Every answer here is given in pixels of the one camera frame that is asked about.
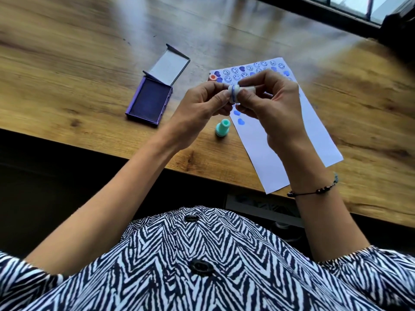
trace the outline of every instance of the person's right hand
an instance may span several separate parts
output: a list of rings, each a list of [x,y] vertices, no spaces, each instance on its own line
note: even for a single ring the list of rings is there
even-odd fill
[[[277,72],[265,70],[240,80],[238,84],[241,88],[256,87],[257,94],[245,89],[239,92],[240,105],[236,109],[261,122],[268,135],[268,145],[277,154],[293,142],[309,142],[297,83]]]

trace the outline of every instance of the bracelet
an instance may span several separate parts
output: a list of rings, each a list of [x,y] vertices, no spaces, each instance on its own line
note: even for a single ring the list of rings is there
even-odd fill
[[[288,197],[297,197],[299,195],[309,195],[309,194],[323,194],[326,193],[327,191],[330,191],[331,188],[333,188],[336,183],[339,182],[339,177],[337,176],[337,173],[335,173],[335,180],[333,181],[332,185],[328,186],[328,187],[324,187],[321,189],[317,189],[315,190],[315,192],[310,192],[310,193],[294,193],[293,191],[289,191],[287,193]]]

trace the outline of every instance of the person's right arm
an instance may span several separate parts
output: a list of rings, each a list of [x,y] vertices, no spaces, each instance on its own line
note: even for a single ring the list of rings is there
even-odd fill
[[[239,84],[257,86],[259,96],[241,90],[237,108],[261,122],[268,144],[283,162],[293,192],[314,192],[331,185],[334,174],[324,167],[305,131],[297,83],[267,70]],[[315,261],[336,259],[370,246],[336,186],[324,194],[298,196],[295,200]]]

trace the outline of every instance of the shirt sleeve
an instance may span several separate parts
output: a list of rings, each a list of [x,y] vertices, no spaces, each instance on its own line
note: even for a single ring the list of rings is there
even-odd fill
[[[415,259],[375,246],[319,263],[379,307],[415,308]]]
[[[0,310],[21,310],[64,280],[0,251]]]

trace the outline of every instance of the person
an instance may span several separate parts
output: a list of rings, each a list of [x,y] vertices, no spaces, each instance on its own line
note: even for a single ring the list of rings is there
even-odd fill
[[[304,128],[298,85],[271,70],[238,94],[281,158],[295,194],[333,184]],[[130,222],[167,162],[229,92],[206,82],[115,177],[24,260],[0,255],[0,310],[410,310],[415,261],[371,246],[336,186],[296,196],[315,261],[223,209],[180,208]]]

